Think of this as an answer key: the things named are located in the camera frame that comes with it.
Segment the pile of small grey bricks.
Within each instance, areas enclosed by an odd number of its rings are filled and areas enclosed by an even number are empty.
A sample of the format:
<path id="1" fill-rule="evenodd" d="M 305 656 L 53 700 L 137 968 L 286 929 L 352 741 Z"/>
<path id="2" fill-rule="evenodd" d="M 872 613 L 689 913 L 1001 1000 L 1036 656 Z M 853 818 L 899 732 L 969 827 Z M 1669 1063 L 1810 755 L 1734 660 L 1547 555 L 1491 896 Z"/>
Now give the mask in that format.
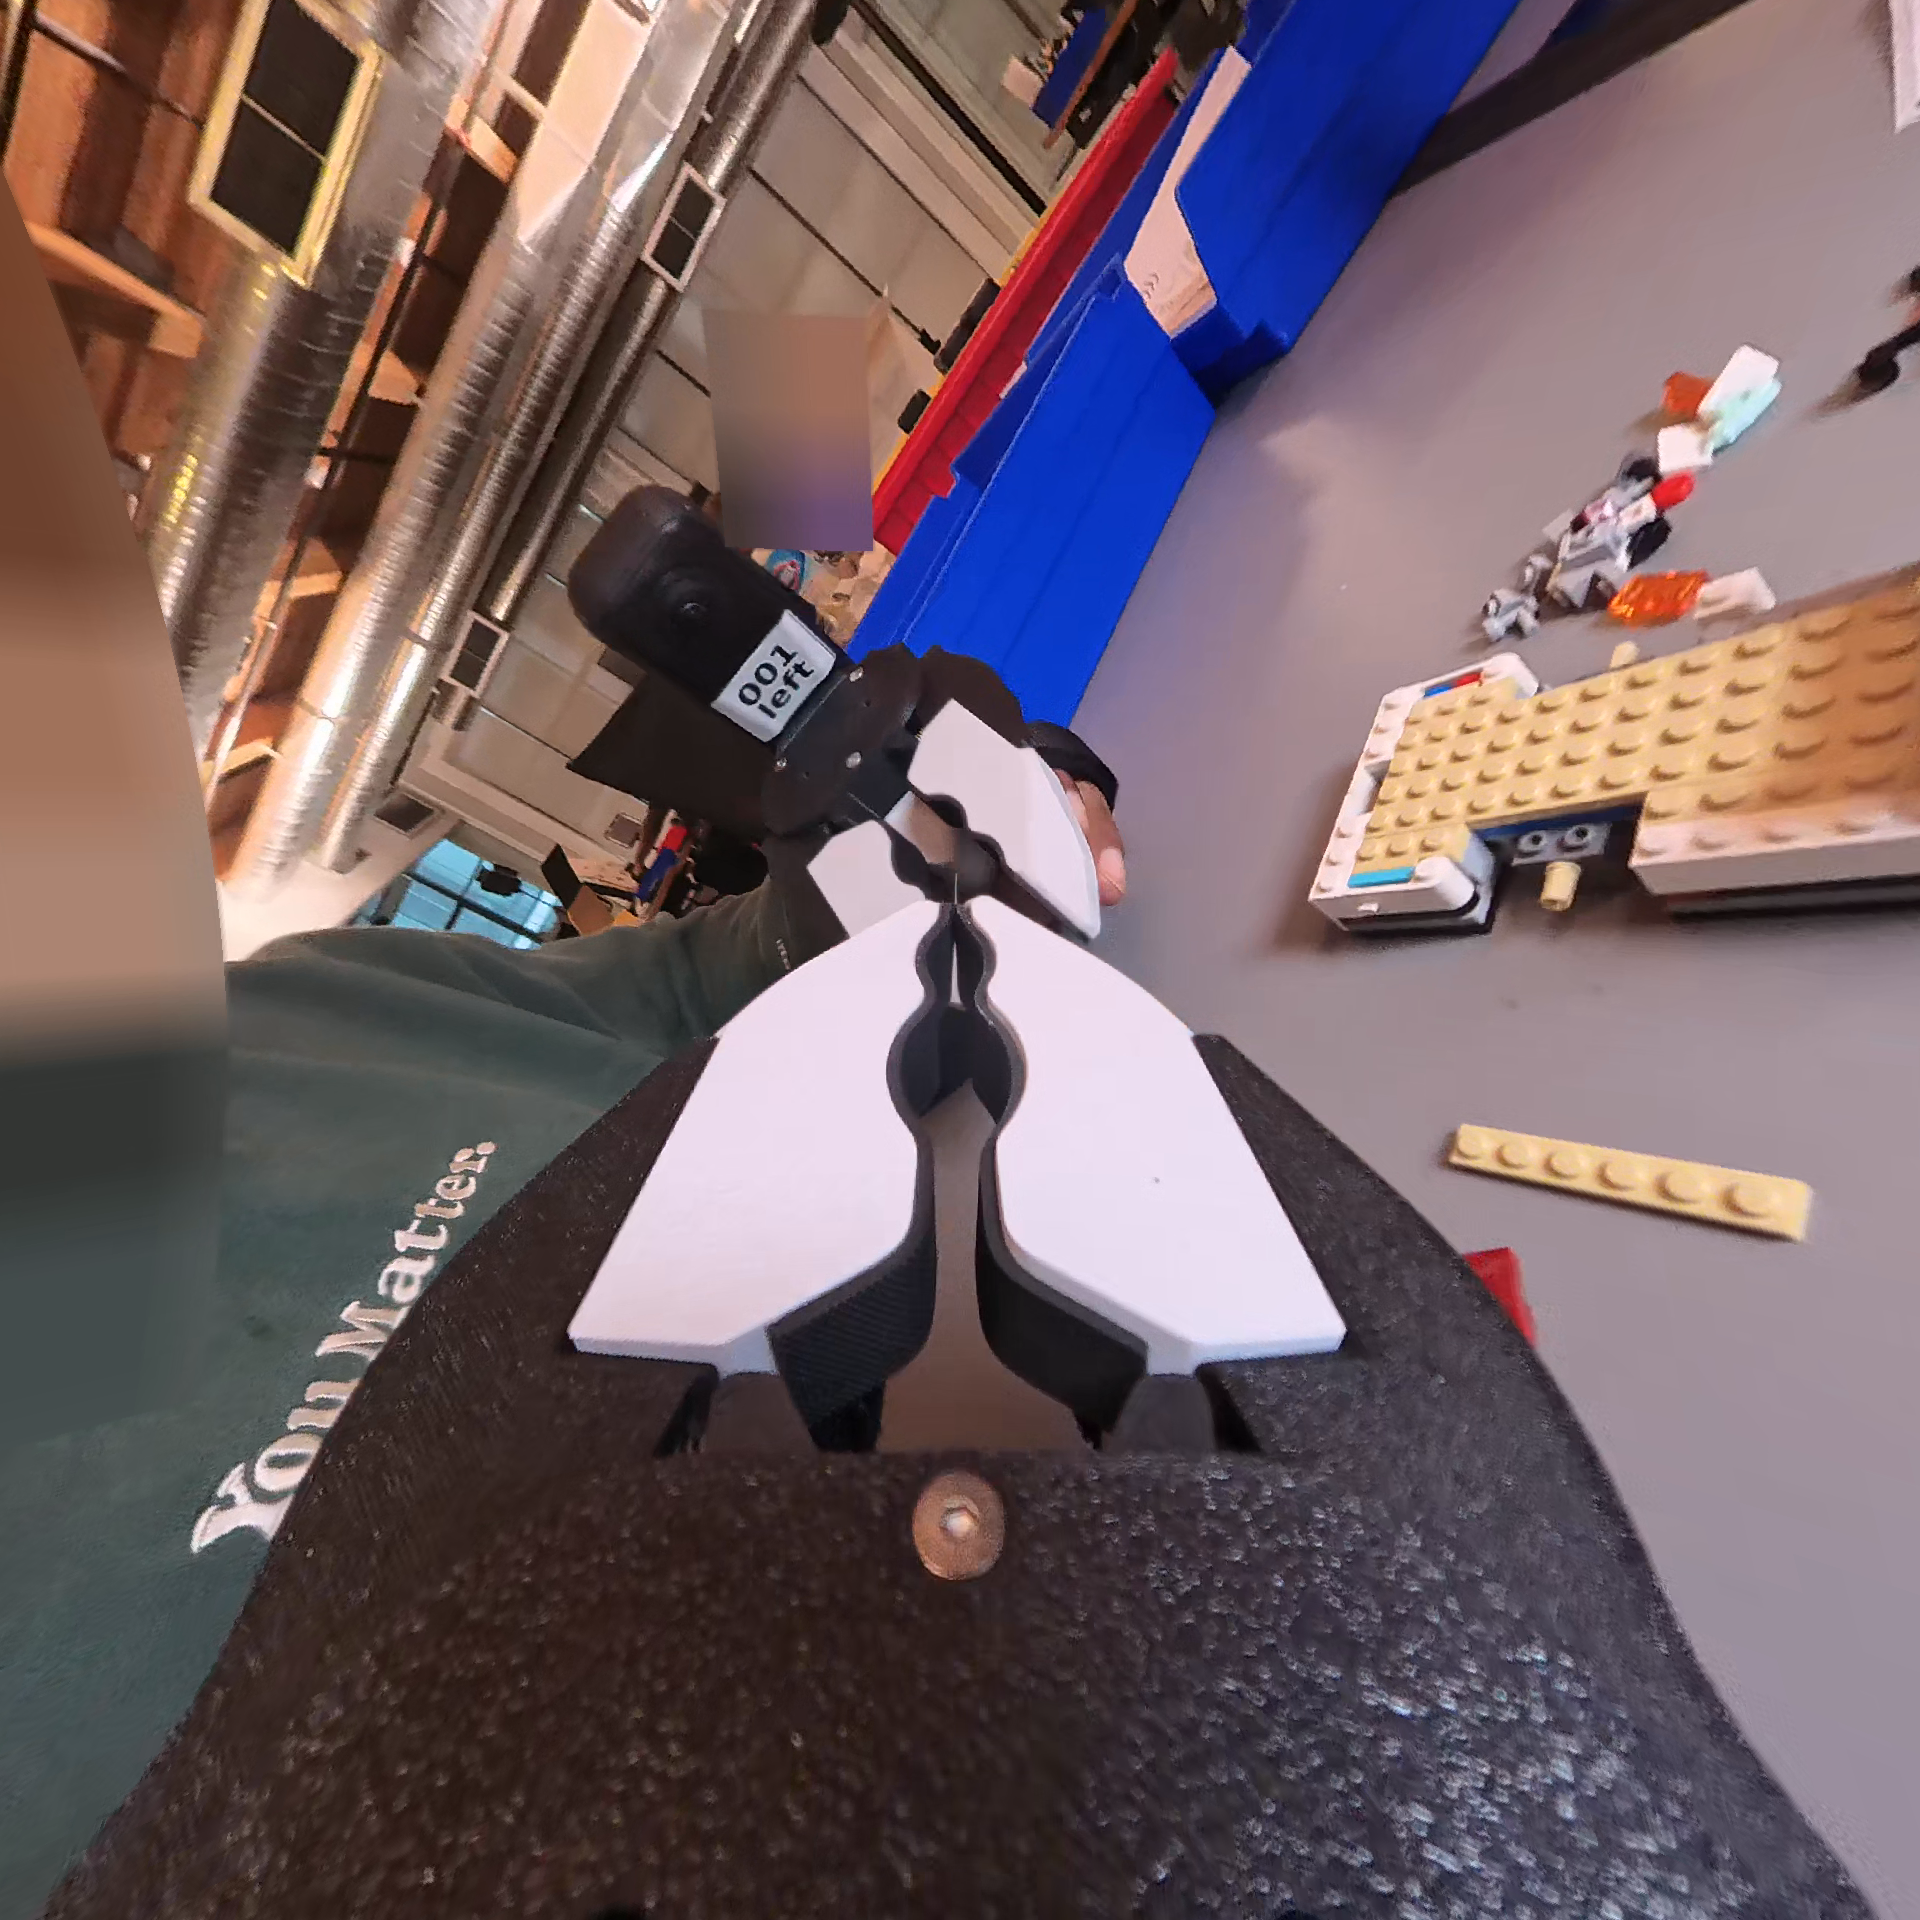
<path id="1" fill-rule="evenodd" d="M 1696 493 L 1696 468 L 1658 468 L 1629 453 L 1614 481 L 1547 525 L 1512 588 L 1485 595 L 1479 635 L 1526 641 L 1547 610 L 1592 610 L 1611 602 L 1669 538 L 1669 512 Z"/>

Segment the person's left hand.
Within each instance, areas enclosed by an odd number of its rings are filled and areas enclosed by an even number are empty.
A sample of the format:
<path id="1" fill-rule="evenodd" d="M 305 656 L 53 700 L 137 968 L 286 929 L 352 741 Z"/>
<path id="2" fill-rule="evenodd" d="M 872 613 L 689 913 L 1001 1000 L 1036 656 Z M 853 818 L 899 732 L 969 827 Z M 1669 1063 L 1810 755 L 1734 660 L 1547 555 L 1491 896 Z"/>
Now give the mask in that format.
<path id="1" fill-rule="evenodd" d="M 1063 786 L 1063 802 L 1071 802 L 1071 808 L 1083 831 L 1083 846 L 1091 846 L 1102 906 L 1103 912 L 1118 906 L 1127 898 L 1127 841 L 1115 827 L 1115 769 L 1063 727 L 1028 719 L 1027 741 Z"/>

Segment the red toy brick truck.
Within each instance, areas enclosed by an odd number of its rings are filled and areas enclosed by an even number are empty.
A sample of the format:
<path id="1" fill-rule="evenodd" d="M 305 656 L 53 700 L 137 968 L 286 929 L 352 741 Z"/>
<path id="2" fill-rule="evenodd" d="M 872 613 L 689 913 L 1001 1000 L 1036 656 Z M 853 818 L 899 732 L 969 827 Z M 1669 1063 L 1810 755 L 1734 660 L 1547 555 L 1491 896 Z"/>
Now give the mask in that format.
<path id="1" fill-rule="evenodd" d="M 1548 866 L 1614 866 L 1676 918 L 1914 906 L 1914 563 L 1566 684 L 1522 656 L 1395 684 L 1311 912 L 1353 941 L 1485 929 Z"/>

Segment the person in green sweatshirt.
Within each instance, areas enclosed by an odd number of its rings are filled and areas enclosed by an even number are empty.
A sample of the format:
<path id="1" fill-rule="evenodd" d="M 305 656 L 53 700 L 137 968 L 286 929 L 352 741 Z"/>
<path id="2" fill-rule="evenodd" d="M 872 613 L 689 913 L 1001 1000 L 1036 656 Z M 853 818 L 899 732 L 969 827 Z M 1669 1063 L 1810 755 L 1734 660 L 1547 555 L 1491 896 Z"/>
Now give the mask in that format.
<path id="1" fill-rule="evenodd" d="M 465 1039 L 444 946 L 476 941 L 323 929 L 227 973 L 201 1376 L 3 1460 L 3 1913 L 43 1905 L 164 1747 L 423 1287 L 641 1087 L 540 1081 Z"/>

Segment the black clip brick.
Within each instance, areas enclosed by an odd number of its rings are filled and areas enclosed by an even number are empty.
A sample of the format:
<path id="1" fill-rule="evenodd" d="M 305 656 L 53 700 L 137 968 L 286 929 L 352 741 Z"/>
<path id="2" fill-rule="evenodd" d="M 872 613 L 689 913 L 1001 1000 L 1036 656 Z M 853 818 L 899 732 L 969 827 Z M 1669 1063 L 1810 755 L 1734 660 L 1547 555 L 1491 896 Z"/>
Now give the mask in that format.
<path id="1" fill-rule="evenodd" d="M 1910 267 L 1910 276 L 1898 278 L 1898 298 L 1904 298 L 1904 324 L 1875 342 L 1857 358 L 1857 369 L 1843 369 L 1843 382 L 1816 405 L 1816 417 L 1838 417 L 1871 396 L 1883 396 L 1904 377 L 1904 358 L 1920 349 L 1920 267 Z"/>

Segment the silver ventilation duct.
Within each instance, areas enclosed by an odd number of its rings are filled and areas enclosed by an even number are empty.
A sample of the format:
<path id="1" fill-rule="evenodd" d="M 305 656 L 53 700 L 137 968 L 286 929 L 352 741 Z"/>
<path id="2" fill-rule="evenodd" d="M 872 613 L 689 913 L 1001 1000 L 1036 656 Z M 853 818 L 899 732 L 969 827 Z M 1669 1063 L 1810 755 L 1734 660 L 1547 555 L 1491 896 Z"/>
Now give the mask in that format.
<path id="1" fill-rule="evenodd" d="M 478 572 L 528 489 L 756 6 L 590 6 L 465 286 L 230 858 L 233 898 L 357 868 Z"/>
<path id="2" fill-rule="evenodd" d="M 371 84 L 345 161 L 323 164 L 316 267 L 249 251 L 212 306 L 174 438 L 139 501 L 195 755 L 212 749 L 227 684 L 249 651 L 352 355 L 488 16 L 478 0 L 340 6 L 345 45 L 371 57 Z"/>

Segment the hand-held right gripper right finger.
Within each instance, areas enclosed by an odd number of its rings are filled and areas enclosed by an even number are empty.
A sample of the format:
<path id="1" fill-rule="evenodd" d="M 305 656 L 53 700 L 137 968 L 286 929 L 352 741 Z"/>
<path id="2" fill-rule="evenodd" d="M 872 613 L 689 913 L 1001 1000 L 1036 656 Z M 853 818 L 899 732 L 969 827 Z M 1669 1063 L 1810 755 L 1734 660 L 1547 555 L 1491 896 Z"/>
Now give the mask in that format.
<path id="1" fill-rule="evenodd" d="M 1015 1076 L 994 1224 L 1018 1280 L 1152 1376 L 1334 1355 L 1346 1320 L 1231 1113 L 1199 1039 L 1083 946 L 969 906 Z"/>

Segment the red curved slope brick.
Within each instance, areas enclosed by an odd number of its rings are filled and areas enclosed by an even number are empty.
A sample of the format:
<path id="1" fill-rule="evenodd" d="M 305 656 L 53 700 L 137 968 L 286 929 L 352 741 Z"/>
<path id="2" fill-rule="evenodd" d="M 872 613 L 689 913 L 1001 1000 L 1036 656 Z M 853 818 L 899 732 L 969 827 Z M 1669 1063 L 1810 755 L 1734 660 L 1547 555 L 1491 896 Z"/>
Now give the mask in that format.
<path id="1" fill-rule="evenodd" d="M 1512 1243 L 1493 1249 L 1465 1249 L 1465 1266 L 1491 1290 L 1491 1301 L 1503 1310 L 1503 1320 L 1534 1343 L 1534 1310 L 1526 1293 L 1526 1262 Z"/>

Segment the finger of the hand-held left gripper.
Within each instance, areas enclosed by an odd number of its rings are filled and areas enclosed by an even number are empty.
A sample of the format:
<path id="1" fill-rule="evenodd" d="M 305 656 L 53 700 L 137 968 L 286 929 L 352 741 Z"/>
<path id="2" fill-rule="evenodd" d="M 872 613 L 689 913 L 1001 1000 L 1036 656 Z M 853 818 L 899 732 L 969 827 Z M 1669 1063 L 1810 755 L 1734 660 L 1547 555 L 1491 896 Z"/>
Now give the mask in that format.
<path id="1" fill-rule="evenodd" d="M 944 818 L 859 818 L 805 858 L 805 878 L 844 933 L 918 898 L 948 906 L 963 877 L 973 877 L 973 841 Z"/>
<path id="2" fill-rule="evenodd" d="M 1063 778 L 969 704 L 924 719 L 909 794 L 994 857 L 1001 877 L 1073 941 L 1102 933 L 1102 868 Z"/>

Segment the person's left forearm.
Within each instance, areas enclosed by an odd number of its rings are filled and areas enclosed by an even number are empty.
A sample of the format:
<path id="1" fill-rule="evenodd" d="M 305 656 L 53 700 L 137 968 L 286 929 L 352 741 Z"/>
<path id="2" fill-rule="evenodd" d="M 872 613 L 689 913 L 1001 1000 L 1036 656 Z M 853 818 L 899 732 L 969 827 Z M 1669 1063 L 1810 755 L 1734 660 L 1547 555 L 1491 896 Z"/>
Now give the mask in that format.
<path id="1" fill-rule="evenodd" d="M 501 1039 L 540 1081 L 635 1087 L 750 1000 L 834 951 L 834 913 L 778 886 L 540 951 L 444 946 L 465 1039 Z"/>

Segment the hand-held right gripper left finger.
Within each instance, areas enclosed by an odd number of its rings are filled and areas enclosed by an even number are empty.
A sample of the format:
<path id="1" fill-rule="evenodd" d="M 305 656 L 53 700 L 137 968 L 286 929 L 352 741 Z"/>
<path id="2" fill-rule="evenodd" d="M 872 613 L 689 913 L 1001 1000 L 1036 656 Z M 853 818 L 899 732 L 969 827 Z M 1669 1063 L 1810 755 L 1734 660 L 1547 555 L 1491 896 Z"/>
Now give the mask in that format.
<path id="1" fill-rule="evenodd" d="M 756 996 L 721 1033 L 574 1320 L 587 1355 L 773 1376 L 773 1327 L 909 1240 L 918 1144 L 891 1062 L 924 1014 L 913 898 Z"/>

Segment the red plastic bin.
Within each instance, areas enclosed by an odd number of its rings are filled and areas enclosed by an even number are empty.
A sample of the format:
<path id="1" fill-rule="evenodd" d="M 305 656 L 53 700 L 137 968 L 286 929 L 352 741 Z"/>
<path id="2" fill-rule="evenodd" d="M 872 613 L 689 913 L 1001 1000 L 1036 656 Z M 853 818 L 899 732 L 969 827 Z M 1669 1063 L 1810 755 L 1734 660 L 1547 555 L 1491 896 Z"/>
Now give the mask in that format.
<path id="1" fill-rule="evenodd" d="M 1049 309 L 1063 298 L 1071 276 L 1091 260 L 1127 190 L 1139 180 L 1152 148 L 1175 119 L 1175 51 L 1165 51 L 1135 97 L 1115 109 L 1109 128 L 1091 144 L 1062 203 L 1036 227 L 1015 272 L 986 306 L 954 366 L 935 382 L 918 420 L 891 453 L 873 486 L 873 543 L 899 555 L 924 504 L 948 493 L 948 468 L 994 398 L 1027 366 Z"/>

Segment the tan long brick plate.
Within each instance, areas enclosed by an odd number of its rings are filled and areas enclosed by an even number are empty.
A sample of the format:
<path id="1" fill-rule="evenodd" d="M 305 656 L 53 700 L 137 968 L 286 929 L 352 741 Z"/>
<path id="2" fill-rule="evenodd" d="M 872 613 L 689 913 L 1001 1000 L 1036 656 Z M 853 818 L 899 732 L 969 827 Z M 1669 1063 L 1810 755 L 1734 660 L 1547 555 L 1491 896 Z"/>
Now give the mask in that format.
<path id="1" fill-rule="evenodd" d="M 1499 1124 L 1453 1124 L 1443 1165 L 1764 1240 L 1803 1240 L 1810 1229 L 1810 1186 L 1734 1165 L 1522 1137 Z"/>

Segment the pale turquoise brick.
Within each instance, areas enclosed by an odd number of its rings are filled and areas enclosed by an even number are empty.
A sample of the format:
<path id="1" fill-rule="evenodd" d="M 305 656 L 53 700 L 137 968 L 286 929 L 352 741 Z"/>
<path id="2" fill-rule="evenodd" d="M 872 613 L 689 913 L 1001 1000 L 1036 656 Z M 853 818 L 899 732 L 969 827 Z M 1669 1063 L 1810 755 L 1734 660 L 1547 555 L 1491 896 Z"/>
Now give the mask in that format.
<path id="1" fill-rule="evenodd" d="M 1696 423 L 1722 453 L 1778 398 L 1778 358 L 1738 345 L 1696 405 Z"/>

